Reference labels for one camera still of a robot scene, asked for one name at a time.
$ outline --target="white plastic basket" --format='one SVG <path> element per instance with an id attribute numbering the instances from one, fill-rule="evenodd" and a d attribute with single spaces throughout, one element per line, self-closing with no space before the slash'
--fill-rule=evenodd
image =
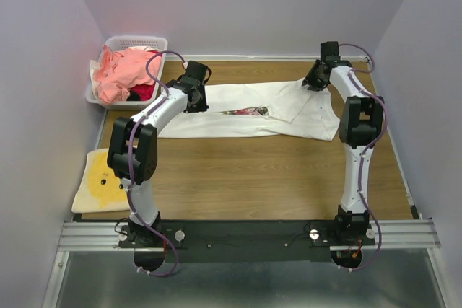
<path id="1" fill-rule="evenodd" d="M 125 50 L 131 46 L 151 46 L 156 50 L 166 50 L 168 46 L 167 39 L 156 38 L 154 36 L 135 36 L 135 35 L 122 35 L 122 36 L 113 36 L 109 38 L 105 43 L 111 51 L 115 50 Z M 101 61 L 103 56 L 103 51 L 101 51 L 98 61 Z M 162 60 L 160 63 L 159 74 L 157 78 L 160 79 L 162 76 L 162 70 L 164 69 L 165 55 L 162 55 Z M 85 92 L 85 98 L 88 102 L 92 104 L 100 104 L 101 106 L 107 108 L 108 110 L 142 110 L 147 105 L 152 103 L 157 95 L 157 90 L 159 85 L 156 84 L 154 87 L 154 92 L 152 93 L 151 99 L 147 101 L 117 101 L 113 104 L 105 104 L 99 99 L 95 98 L 92 91 L 92 83 L 88 84 L 87 91 Z"/>

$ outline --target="yellow towel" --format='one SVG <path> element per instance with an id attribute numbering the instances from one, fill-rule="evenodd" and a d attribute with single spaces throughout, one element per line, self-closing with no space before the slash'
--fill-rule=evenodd
<path id="1" fill-rule="evenodd" d="M 108 149 L 91 151 L 87 155 L 84 176 L 72 203 L 72 212 L 108 212 L 129 209 L 121 181 L 108 167 Z"/>

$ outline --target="gray wall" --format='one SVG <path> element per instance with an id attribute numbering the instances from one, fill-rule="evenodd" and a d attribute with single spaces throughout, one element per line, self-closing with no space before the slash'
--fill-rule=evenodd
<path id="1" fill-rule="evenodd" d="M 184 54 L 257 55 L 317 55 L 325 40 L 374 50 L 402 1 L 85 0 L 106 38 L 162 35 Z"/>
<path id="2" fill-rule="evenodd" d="M 462 288 L 462 0 L 405 0 L 374 75 L 417 208 L 435 220 Z"/>
<path id="3" fill-rule="evenodd" d="M 101 121 L 83 95 L 103 38 L 83 0 L 0 9 L 0 305 L 40 307 Z"/>

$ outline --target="wooden tabletop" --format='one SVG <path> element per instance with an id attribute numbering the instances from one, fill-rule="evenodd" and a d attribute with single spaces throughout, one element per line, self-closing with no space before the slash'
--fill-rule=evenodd
<path id="1" fill-rule="evenodd" d="M 293 81 L 310 62 L 205 62 L 210 84 Z M 364 63 L 354 64 L 366 68 Z M 162 80 L 182 72 L 165 63 Z M 374 90 L 370 76 L 358 74 Z M 337 116 L 343 100 L 329 86 Z M 131 111 L 110 111 L 100 148 L 109 146 L 113 122 Z M 152 178 L 164 219 L 332 219 L 344 189 L 344 148 L 332 142 L 291 136 L 158 140 L 159 161 Z M 369 201 L 379 219 L 411 219 L 403 180 L 388 134 L 372 156 Z M 128 211 L 85 214 L 84 219 L 119 219 Z"/>

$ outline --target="folded white cloth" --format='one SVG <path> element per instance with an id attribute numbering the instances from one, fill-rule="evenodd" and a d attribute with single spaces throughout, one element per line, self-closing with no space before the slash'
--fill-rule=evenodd
<path id="1" fill-rule="evenodd" d="M 302 80 L 206 86 L 205 113 L 181 113 L 160 132 L 161 138 L 256 137 L 277 134 L 331 141 L 339 119 L 331 93 L 311 92 Z M 227 111 L 266 107 L 266 115 L 233 115 Z"/>

